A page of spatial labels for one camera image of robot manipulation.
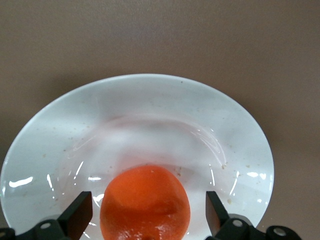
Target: white bowl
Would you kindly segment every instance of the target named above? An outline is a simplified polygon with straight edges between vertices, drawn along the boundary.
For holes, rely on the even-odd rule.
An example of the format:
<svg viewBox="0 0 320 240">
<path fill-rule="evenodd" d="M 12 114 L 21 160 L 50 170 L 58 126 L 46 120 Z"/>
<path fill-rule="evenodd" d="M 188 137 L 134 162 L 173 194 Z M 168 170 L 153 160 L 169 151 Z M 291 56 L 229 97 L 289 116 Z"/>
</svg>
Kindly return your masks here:
<svg viewBox="0 0 320 240">
<path fill-rule="evenodd" d="M 99 80 L 59 97 L 12 143 L 1 172 L 1 204 L 21 234 L 56 217 L 81 191 L 93 218 L 81 239 L 103 239 L 100 206 L 108 183 L 141 164 L 166 167 L 191 207 L 184 240 L 205 239 L 206 191 L 256 226 L 273 189 L 268 141 L 237 102 L 202 83 L 161 74 Z"/>
</svg>

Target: shiny white plate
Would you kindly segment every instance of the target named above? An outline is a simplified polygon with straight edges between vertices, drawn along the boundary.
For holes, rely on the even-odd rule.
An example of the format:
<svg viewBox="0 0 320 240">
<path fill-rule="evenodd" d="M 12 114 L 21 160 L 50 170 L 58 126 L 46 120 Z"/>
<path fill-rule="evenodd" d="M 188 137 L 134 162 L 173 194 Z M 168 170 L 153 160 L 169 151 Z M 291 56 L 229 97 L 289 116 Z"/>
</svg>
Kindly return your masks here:
<svg viewBox="0 0 320 240">
<path fill-rule="evenodd" d="M 237 102 L 202 83 L 160 74 L 111 77 L 79 87 L 37 113 L 12 143 L 1 172 L 1 204 L 21 234 L 92 191 L 93 218 L 81 239 L 102 239 L 108 183 L 142 164 L 166 167 L 191 207 L 184 240 L 210 235 L 205 193 L 256 226 L 273 189 L 268 141 Z"/>
</svg>

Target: orange fruit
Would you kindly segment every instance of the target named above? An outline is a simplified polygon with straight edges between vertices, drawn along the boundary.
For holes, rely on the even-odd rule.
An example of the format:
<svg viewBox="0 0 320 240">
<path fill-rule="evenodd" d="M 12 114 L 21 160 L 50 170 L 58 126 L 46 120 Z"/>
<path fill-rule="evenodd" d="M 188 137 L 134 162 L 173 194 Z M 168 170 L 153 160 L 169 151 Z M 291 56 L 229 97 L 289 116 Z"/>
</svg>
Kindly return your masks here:
<svg viewBox="0 0 320 240">
<path fill-rule="evenodd" d="M 105 240 L 181 240 L 189 222 L 186 191 L 163 167 L 129 169 L 105 189 L 100 210 Z"/>
</svg>

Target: brown surface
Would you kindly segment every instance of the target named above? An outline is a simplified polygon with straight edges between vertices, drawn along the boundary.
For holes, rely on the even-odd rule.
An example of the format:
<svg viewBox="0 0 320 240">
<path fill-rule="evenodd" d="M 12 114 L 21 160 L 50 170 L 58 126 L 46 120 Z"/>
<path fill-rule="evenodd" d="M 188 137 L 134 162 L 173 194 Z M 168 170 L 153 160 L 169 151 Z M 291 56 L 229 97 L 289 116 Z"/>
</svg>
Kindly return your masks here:
<svg viewBox="0 0 320 240">
<path fill-rule="evenodd" d="M 320 2 L 124 2 L 1 1 L 0 159 L 34 114 L 78 86 L 190 78 L 238 101 L 269 139 L 275 183 L 259 229 L 318 239 Z"/>
</svg>

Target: orange ball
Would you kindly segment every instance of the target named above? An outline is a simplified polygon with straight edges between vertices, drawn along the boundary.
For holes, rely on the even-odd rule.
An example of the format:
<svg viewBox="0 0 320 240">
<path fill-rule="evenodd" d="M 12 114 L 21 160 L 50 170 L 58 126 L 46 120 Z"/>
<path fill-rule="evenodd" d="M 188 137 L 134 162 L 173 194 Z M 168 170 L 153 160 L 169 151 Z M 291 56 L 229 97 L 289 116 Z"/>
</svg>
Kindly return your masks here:
<svg viewBox="0 0 320 240">
<path fill-rule="evenodd" d="M 104 192 L 100 227 L 105 240 L 181 240 L 189 222 L 186 191 L 163 167 L 129 169 Z"/>
</svg>

